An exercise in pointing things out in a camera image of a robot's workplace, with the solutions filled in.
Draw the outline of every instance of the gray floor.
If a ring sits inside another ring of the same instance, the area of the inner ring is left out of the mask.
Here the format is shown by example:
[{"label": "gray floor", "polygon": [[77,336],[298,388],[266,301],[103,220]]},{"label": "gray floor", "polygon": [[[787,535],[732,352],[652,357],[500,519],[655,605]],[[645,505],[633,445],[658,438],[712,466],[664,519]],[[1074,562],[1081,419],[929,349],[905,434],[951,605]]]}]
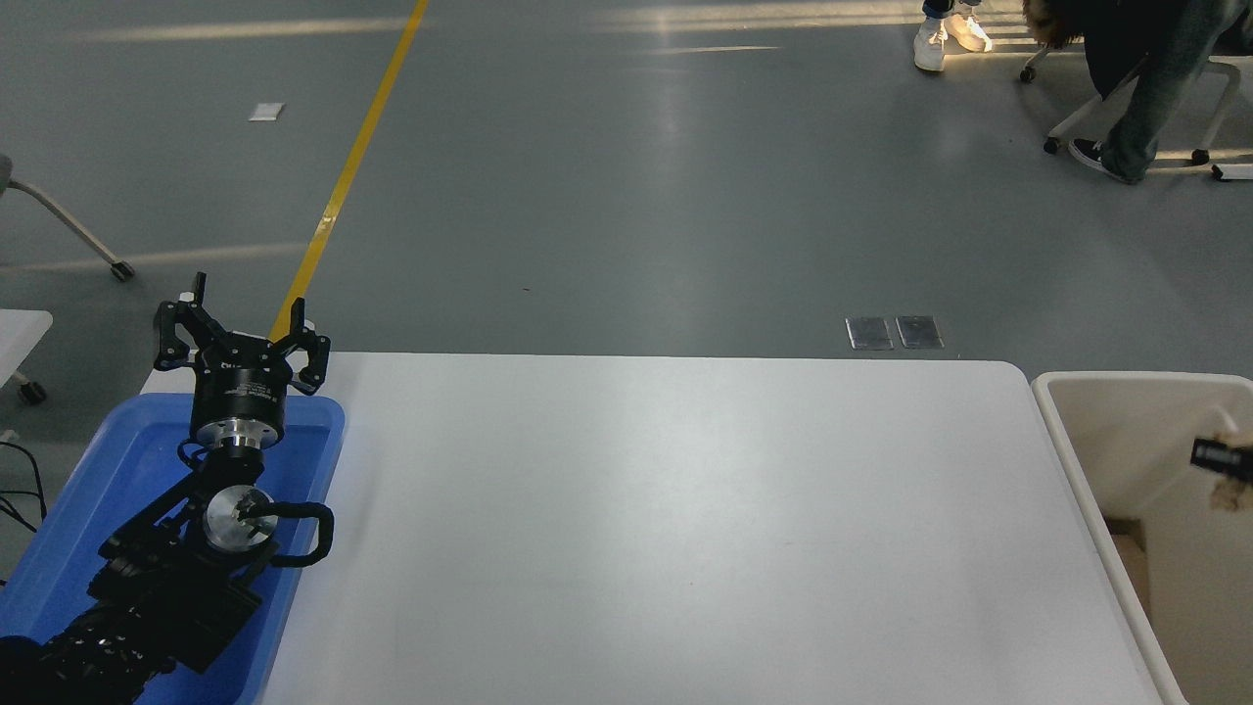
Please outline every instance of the gray floor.
[{"label": "gray floor", "polygon": [[[24,367],[51,399],[9,386],[0,430],[53,495],[197,269],[268,331],[412,6],[0,1],[0,152],[139,269],[0,200],[0,306],[55,317]],[[309,317],[341,349],[850,358],[845,316],[918,313],[945,349],[873,356],[1253,377],[1253,192],[1182,168],[1217,81],[1118,184],[1040,150],[1091,88],[1078,55],[1017,83],[1015,8],[985,3],[997,50],[928,76],[910,1],[431,0]],[[246,121],[259,101],[287,108]],[[1250,104],[1215,154],[1253,160]],[[8,575],[28,536],[0,541]]]}]

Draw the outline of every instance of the chair leg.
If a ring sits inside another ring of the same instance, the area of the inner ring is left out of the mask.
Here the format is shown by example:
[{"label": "chair leg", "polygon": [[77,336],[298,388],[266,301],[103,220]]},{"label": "chair leg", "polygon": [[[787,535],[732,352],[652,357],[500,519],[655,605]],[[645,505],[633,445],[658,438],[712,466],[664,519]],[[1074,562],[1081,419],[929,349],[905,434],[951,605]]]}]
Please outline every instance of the chair leg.
[{"label": "chair leg", "polygon": [[1088,99],[1086,103],[1080,105],[1078,110],[1070,113],[1070,115],[1068,115],[1066,119],[1053,125],[1053,129],[1049,130],[1048,139],[1044,143],[1044,150],[1048,152],[1049,154],[1056,154],[1058,147],[1061,144],[1061,140],[1065,138],[1066,133],[1069,133],[1073,126],[1075,126],[1085,118],[1088,118],[1088,115],[1093,114],[1093,110],[1095,110],[1101,103],[1113,98],[1121,90],[1126,89],[1126,86],[1131,84],[1131,80],[1136,75],[1139,75],[1140,65],[1136,65],[1134,69],[1131,69],[1131,73],[1123,76],[1123,80],[1118,81],[1118,85],[1114,86],[1114,90],[1109,91],[1109,95],[1106,95],[1105,98],[1101,98],[1099,93],[1096,95],[1093,95],[1091,98]]},{"label": "chair leg", "polygon": [[1205,70],[1225,75],[1227,86],[1223,89],[1223,94],[1218,98],[1218,105],[1214,108],[1214,116],[1209,119],[1209,126],[1205,128],[1205,134],[1200,138],[1200,147],[1192,153],[1193,164],[1204,164],[1209,162],[1209,148],[1214,144],[1214,138],[1218,135],[1218,128],[1220,128],[1223,125],[1223,120],[1227,119],[1227,113],[1229,113],[1232,108],[1232,100],[1240,89],[1240,70],[1238,68],[1222,61],[1209,61],[1205,64]]},{"label": "chair leg", "polygon": [[91,249],[95,249],[95,253],[109,263],[109,267],[113,269],[113,275],[117,277],[118,280],[127,280],[135,275],[134,267],[114,254],[108,247],[104,245],[103,242],[100,242],[99,238],[91,234],[83,223],[78,222],[78,218],[71,215],[65,208],[61,208],[60,204],[56,203],[56,200],[53,200],[50,195],[34,185],[18,179],[10,179],[9,185],[24,193],[29,193],[35,198],[35,200],[39,200],[45,208],[56,215],[56,219],[65,223],[65,227],[74,230],[74,234],[79,235],[79,239],[85,242]]},{"label": "chair leg", "polygon": [[23,403],[35,407],[48,401],[48,393],[44,392],[43,386],[26,376],[15,372],[9,379],[18,383],[18,397],[21,398]]},{"label": "chair leg", "polygon": [[1214,164],[1209,169],[1218,180],[1253,180],[1253,164]]}]

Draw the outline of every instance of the white tabletop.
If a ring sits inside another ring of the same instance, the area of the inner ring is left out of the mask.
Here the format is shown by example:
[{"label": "white tabletop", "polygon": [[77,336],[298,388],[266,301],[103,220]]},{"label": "white tabletop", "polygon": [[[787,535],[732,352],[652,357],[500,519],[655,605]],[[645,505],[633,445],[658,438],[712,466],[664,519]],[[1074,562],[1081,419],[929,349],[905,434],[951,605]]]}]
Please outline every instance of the white tabletop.
[{"label": "white tabletop", "polygon": [[0,384],[9,382],[51,324],[48,311],[0,308]]},{"label": "white tabletop", "polygon": [[1160,702],[1009,366],[348,352],[322,393],[267,704]]}]

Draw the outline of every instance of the black shoe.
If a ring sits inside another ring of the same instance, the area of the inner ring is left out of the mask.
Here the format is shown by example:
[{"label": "black shoe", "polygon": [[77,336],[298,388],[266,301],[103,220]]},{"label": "black shoe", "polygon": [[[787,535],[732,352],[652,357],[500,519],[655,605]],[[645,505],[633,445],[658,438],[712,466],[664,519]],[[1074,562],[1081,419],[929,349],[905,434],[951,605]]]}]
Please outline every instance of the black shoe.
[{"label": "black shoe", "polygon": [[1093,142],[1091,139],[1071,139],[1066,148],[1070,150],[1070,155],[1078,159],[1080,164],[1096,169],[1114,180],[1135,183],[1134,179],[1118,175],[1106,169],[1105,164],[1100,163],[1100,142]]}]

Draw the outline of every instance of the jeans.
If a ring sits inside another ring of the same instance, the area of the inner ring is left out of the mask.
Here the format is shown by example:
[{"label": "jeans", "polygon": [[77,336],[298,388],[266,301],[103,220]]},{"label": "jeans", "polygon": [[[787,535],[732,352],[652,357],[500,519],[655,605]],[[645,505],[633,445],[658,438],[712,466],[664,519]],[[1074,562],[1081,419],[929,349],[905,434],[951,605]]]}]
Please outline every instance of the jeans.
[{"label": "jeans", "polygon": [[1149,49],[1131,103],[1101,145],[1101,164],[1129,180],[1144,178],[1158,154],[1158,133],[1200,75],[1218,35],[1248,8],[1247,0],[1184,0],[1182,5],[1173,25]]},{"label": "jeans", "polygon": [[[974,8],[984,0],[964,0],[966,5]],[[922,0],[922,14],[933,19],[942,20],[952,14],[952,6],[955,0]]]}]

